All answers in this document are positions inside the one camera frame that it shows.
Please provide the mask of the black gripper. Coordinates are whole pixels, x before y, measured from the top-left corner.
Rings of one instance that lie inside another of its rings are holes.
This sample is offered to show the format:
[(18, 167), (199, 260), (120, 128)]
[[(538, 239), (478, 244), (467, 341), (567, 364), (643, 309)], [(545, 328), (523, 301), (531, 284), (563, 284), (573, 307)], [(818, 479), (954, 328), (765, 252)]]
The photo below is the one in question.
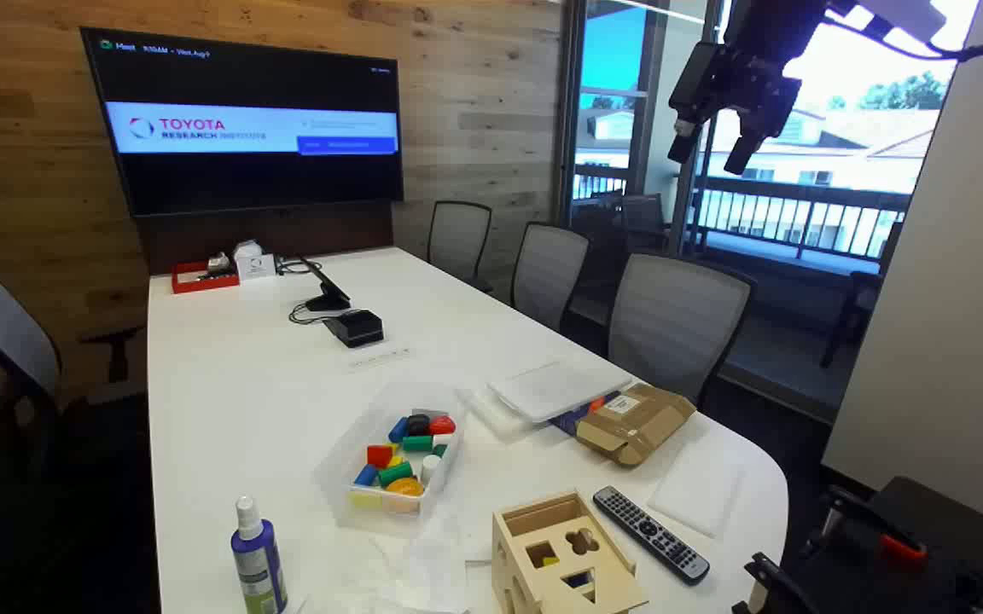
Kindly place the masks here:
[(719, 109), (732, 109), (739, 133), (726, 152), (726, 170), (739, 173), (767, 135), (777, 135), (802, 92), (800, 77), (761, 54), (701, 40), (669, 94), (676, 112), (669, 158), (687, 162), (701, 143), (701, 127)]

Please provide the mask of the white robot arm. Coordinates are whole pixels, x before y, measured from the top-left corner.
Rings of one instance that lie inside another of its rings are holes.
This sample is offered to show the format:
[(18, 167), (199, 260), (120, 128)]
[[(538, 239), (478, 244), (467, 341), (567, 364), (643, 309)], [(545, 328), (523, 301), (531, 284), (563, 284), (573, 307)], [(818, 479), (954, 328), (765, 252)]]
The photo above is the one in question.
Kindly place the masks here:
[(676, 112), (669, 158), (687, 162), (701, 143), (701, 128), (719, 112), (738, 112), (738, 138), (726, 170), (739, 173), (767, 135), (777, 135), (802, 92), (786, 63), (802, 56), (817, 26), (854, 29), (887, 44), (891, 29), (904, 29), (924, 44), (924, 61), (983, 56), (983, 40), (943, 47), (935, 32), (945, 13), (930, 0), (738, 0), (715, 40), (695, 40), (690, 61), (671, 85)]

